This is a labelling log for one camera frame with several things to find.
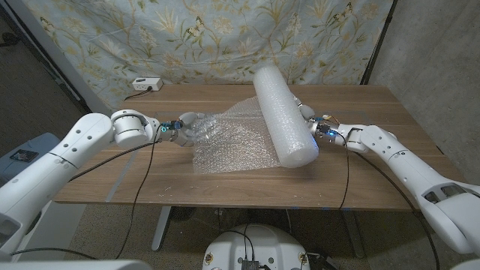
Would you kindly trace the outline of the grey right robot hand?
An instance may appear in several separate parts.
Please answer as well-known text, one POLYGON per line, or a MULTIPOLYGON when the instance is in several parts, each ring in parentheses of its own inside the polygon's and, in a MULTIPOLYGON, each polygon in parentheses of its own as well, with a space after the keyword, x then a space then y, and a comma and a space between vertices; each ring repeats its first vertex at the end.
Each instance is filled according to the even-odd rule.
POLYGON ((329 132, 330 126, 322 120, 319 120, 315 116, 314 110, 310 106, 303 104, 298 97, 294 96, 293 100, 295 101, 303 119, 306 121, 307 127, 312 135, 316 138, 324 137, 324 135, 329 132))

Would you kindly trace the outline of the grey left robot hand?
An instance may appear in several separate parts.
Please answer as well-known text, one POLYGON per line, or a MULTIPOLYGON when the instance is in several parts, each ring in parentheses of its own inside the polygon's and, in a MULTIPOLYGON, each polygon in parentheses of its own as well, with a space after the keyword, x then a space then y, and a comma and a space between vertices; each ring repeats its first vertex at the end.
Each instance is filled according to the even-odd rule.
POLYGON ((192 127, 195 122, 205 119, 207 115, 202 112, 186 112, 178 117, 172 123, 173 132, 171 137, 171 142, 183 146, 191 147, 194 145, 194 135, 192 127))

